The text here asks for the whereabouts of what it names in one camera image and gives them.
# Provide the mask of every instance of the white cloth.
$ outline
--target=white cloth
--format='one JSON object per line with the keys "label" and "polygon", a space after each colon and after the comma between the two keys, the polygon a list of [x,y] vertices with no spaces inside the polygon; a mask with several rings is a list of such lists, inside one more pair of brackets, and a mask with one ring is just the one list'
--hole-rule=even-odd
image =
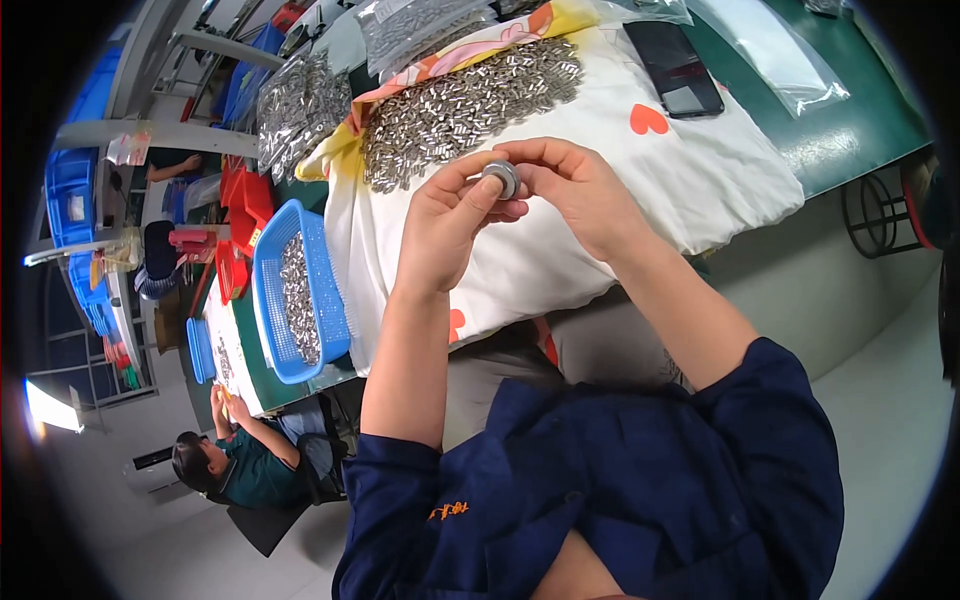
{"label": "white cloth", "polygon": [[[573,102],[534,115],[480,149],[552,135],[599,152],[644,216],[677,250],[694,254],[800,208],[804,194],[786,163],[733,97],[715,117],[664,120],[653,84],[619,24],[569,36],[585,71]],[[635,127],[632,126],[635,113]],[[646,129],[644,116],[653,129]],[[663,125],[668,122],[668,130]],[[428,169],[429,177],[436,168]],[[417,189],[421,179],[411,181]],[[350,356],[369,372],[394,286],[411,192],[374,194],[330,173],[325,227],[350,326]],[[451,341],[471,341],[515,321],[574,308],[603,294],[613,272],[587,254],[560,213],[540,198],[517,223],[485,228],[450,294]]]}

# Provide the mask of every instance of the person's right hand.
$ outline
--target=person's right hand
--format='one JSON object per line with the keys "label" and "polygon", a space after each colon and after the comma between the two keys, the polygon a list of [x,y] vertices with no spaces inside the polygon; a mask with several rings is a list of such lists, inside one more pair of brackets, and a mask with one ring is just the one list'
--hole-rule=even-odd
{"label": "person's right hand", "polygon": [[190,158],[183,162],[184,171],[194,171],[200,168],[200,165],[204,162],[200,155],[192,155]]}
{"label": "person's right hand", "polygon": [[577,241],[597,260],[610,262],[650,228],[610,164],[590,148],[556,137],[504,142],[530,193],[556,206]]}

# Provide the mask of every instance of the sleeve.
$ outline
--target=sleeve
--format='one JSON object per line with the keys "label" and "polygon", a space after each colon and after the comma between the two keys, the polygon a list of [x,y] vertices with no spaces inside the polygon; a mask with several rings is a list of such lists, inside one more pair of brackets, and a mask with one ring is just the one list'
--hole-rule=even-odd
{"label": "sleeve", "polygon": [[389,597],[411,543],[439,497],[440,453],[424,444],[361,434],[344,461],[350,502],[347,547],[333,577],[335,600]]}
{"label": "sleeve", "polygon": [[833,430],[793,353],[760,338],[742,364],[691,402],[732,453],[775,580],[819,598],[843,532]]}

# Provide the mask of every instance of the smartphone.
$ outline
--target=smartphone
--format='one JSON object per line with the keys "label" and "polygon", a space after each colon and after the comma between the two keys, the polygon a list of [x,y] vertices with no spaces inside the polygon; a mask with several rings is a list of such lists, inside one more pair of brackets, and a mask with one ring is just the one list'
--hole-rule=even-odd
{"label": "smartphone", "polygon": [[680,25],[635,21],[624,23],[623,29],[671,117],[723,112],[720,92]]}

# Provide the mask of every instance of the red plastic bin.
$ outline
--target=red plastic bin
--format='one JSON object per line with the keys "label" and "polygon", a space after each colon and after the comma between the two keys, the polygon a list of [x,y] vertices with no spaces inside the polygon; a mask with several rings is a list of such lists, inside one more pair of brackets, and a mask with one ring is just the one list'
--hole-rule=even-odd
{"label": "red plastic bin", "polygon": [[220,281],[220,300],[224,306],[243,296],[250,283],[247,260],[238,254],[232,242],[217,242],[217,279]]}
{"label": "red plastic bin", "polygon": [[270,178],[250,173],[228,160],[220,178],[220,206],[229,208],[230,240],[237,250],[253,258],[253,247],[274,216]]}

